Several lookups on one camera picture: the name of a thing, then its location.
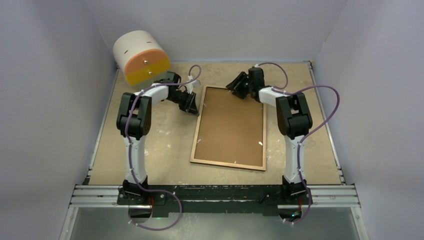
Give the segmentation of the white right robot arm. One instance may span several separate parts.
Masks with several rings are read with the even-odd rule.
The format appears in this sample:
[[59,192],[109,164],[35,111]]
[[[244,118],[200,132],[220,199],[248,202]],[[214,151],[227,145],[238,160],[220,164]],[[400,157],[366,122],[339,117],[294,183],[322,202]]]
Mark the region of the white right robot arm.
[[279,87],[265,85],[259,65],[242,71],[225,86],[240,99],[248,95],[256,102],[275,107],[277,126],[285,141],[285,169],[280,196],[288,204],[306,193],[303,138],[310,132],[313,119],[304,93],[288,93]]

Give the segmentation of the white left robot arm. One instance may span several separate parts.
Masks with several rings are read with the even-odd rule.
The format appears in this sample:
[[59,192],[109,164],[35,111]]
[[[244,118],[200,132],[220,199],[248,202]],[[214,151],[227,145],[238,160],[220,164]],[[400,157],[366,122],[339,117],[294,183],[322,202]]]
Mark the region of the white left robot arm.
[[154,105],[170,101],[184,113],[199,116],[196,93],[193,88],[200,84],[198,77],[188,76],[181,82],[175,72],[167,72],[165,79],[152,83],[139,92],[125,92],[120,101],[116,127],[120,131],[127,151],[127,172],[122,183],[125,194],[138,205],[149,199],[147,171],[145,167],[145,142],[152,126]]

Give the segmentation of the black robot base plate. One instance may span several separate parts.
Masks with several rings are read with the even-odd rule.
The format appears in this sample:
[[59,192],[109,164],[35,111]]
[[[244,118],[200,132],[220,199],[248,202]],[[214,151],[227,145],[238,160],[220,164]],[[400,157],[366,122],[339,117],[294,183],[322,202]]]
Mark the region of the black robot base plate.
[[282,219],[298,219],[312,203],[305,193],[294,197],[282,195],[282,184],[271,185],[148,185],[150,191],[140,197],[118,188],[117,204],[129,208],[143,206],[154,218],[170,213],[261,214]]

